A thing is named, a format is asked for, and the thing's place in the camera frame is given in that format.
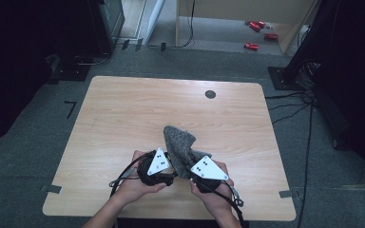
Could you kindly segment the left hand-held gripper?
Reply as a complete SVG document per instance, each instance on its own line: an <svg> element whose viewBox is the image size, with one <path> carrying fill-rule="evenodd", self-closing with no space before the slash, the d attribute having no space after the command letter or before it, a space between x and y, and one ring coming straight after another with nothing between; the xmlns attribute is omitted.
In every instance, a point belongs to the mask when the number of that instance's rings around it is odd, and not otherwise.
<svg viewBox="0 0 365 228"><path fill-rule="evenodd" d="M144 159L138 165L137 173L141 182L148 186L160 183L170 186L176 177L168 153L160 147L144 155Z"/></svg>

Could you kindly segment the black stand base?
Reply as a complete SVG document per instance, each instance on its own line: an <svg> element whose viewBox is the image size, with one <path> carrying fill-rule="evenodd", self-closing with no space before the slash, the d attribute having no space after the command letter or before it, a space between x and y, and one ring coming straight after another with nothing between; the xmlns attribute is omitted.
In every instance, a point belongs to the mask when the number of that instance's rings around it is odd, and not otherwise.
<svg viewBox="0 0 365 228"><path fill-rule="evenodd" d="M269 66L268 73L275 90L302 90L296 77L285 67Z"/></svg>

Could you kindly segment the black curtain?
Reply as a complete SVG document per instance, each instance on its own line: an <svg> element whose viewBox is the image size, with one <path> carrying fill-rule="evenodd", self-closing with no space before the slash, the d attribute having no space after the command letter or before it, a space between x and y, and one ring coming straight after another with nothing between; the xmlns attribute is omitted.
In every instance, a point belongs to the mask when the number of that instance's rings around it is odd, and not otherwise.
<svg viewBox="0 0 365 228"><path fill-rule="evenodd" d="M0 138L51 77L47 57L60 52L54 22L73 0L0 0Z"/></svg>
<svg viewBox="0 0 365 228"><path fill-rule="evenodd" d="M365 0L339 0L317 87L346 120L339 138L365 160Z"/></svg>

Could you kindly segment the black floor plate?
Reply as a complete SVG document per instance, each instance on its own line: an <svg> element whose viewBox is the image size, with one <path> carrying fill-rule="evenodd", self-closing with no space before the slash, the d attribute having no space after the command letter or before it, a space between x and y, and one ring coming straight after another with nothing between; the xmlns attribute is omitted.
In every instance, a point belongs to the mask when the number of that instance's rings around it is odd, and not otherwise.
<svg viewBox="0 0 365 228"><path fill-rule="evenodd" d="M60 81L84 82L90 70L89 65L74 63L55 57L52 62L52 70L48 83L58 84Z"/></svg>

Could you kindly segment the black stand pole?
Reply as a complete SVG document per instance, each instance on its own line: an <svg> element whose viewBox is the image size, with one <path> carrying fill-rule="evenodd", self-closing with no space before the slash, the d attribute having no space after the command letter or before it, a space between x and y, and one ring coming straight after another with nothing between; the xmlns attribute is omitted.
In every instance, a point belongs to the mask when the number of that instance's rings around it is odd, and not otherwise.
<svg viewBox="0 0 365 228"><path fill-rule="evenodd" d="M308 63L317 63L327 50L333 28L337 0L322 0L317 16L289 65L282 72L282 82L292 85L299 71Z"/></svg>

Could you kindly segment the person's left hand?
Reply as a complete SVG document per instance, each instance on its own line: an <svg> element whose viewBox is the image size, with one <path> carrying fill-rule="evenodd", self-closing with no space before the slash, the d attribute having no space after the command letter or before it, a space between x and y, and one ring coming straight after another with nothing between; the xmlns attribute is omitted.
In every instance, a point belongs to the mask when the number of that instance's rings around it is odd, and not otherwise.
<svg viewBox="0 0 365 228"><path fill-rule="evenodd" d="M122 205L127 205L136 200L139 200L146 194L157 193L166 187L165 183L158 183L153 186L148 186L139 180L139 175L136 169L142 162L142 156L145 152L135 150L133 153L133 164L131 169L133 172L126 180L122 180L120 186L116 189L115 193L111 196L118 200Z"/></svg>

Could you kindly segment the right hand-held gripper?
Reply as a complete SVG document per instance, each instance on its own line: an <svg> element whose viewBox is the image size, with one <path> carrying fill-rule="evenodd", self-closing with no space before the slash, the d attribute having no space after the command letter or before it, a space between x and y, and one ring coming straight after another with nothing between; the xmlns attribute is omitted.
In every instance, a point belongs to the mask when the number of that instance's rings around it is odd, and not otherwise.
<svg viewBox="0 0 365 228"><path fill-rule="evenodd" d="M202 193L211 193L216 190L222 181L229 176L208 156L202 157L189 168L193 174L193 181Z"/></svg>

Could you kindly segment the person's right hand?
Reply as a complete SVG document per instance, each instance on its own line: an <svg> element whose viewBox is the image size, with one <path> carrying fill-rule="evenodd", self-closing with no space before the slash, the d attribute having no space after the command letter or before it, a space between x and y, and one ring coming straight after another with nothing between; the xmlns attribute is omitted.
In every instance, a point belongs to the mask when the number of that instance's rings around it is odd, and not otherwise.
<svg viewBox="0 0 365 228"><path fill-rule="evenodd" d="M214 161L214 163L223 170L225 174L228 174L225 163L219 161ZM218 223L236 220L236 217L232 212L232 207L225 199L214 193L201 193L193 180L190 180L189 184L192 194L202 201L207 211ZM231 199L231 191L225 184L220 184L216 191Z"/></svg>

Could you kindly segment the black cabinet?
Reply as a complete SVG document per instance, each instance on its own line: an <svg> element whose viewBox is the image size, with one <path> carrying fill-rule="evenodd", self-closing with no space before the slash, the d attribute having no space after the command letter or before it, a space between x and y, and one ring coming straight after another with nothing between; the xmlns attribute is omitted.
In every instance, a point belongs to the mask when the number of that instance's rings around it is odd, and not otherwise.
<svg viewBox="0 0 365 228"><path fill-rule="evenodd" d="M89 0L89 10L101 53L111 53L125 22L121 0Z"/></svg>

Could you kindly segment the white board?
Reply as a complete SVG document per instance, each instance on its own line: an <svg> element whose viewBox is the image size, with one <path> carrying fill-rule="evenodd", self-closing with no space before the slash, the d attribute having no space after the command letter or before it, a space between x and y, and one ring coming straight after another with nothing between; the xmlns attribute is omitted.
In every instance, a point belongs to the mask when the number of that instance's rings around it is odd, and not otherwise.
<svg viewBox="0 0 365 228"><path fill-rule="evenodd" d="M144 38L144 42L147 44L151 38L151 35L154 31L154 28L157 25L158 19L161 15L161 12L163 10L165 0L157 0L156 4L154 6L154 9L152 10L149 20L148 20L148 27L146 31L146 36Z"/></svg>

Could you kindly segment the grey fuzzy cloth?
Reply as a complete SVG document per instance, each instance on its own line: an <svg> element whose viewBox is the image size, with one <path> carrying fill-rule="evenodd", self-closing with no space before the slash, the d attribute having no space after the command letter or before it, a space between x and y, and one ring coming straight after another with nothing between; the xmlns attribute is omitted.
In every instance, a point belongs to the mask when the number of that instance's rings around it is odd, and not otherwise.
<svg viewBox="0 0 365 228"><path fill-rule="evenodd" d="M163 129L163 137L173 168L182 179L191 178L191 167L204 156L212 157L209 153L192 149L191 146L196 141L196 137L178 127L167 125Z"/></svg>

